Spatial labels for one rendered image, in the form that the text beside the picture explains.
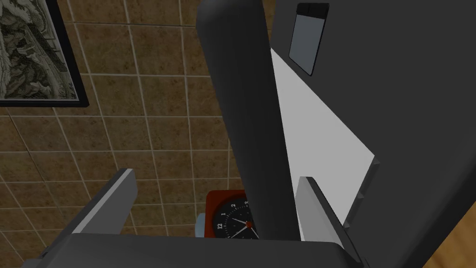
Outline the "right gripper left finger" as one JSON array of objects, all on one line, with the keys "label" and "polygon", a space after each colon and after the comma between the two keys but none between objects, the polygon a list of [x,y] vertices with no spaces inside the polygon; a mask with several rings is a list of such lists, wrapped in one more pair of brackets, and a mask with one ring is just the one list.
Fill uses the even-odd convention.
[{"label": "right gripper left finger", "polygon": [[119,234],[137,194],[134,170],[120,169],[68,223],[60,235]]}]

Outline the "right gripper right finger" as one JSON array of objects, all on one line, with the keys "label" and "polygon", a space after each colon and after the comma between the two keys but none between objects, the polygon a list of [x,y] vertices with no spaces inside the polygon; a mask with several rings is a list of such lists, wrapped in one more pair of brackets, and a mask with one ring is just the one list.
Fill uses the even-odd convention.
[{"label": "right gripper right finger", "polygon": [[346,229],[312,177],[301,176],[295,204],[302,241],[332,242],[341,246],[355,261],[361,261]]}]

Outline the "red square clock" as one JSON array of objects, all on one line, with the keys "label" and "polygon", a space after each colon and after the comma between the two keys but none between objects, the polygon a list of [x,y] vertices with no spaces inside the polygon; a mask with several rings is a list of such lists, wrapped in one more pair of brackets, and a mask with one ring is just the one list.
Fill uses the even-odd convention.
[{"label": "red square clock", "polygon": [[244,190],[213,190],[205,202],[204,237],[258,240]]}]

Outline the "black framed wall picture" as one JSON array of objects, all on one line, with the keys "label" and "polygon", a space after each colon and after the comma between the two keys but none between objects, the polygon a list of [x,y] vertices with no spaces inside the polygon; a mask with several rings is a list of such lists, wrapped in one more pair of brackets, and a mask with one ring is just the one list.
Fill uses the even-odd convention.
[{"label": "black framed wall picture", "polygon": [[88,107],[58,0],[0,0],[0,107]]}]

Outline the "dark grey fridge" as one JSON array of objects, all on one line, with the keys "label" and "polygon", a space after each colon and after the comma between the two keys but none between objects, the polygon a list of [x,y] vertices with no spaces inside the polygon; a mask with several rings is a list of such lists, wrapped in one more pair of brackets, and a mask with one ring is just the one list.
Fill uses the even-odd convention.
[{"label": "dark grey fridge", "polygon": [[366,268],[423,268],[476,202],[476,0],[276,0],[293,188]]}]

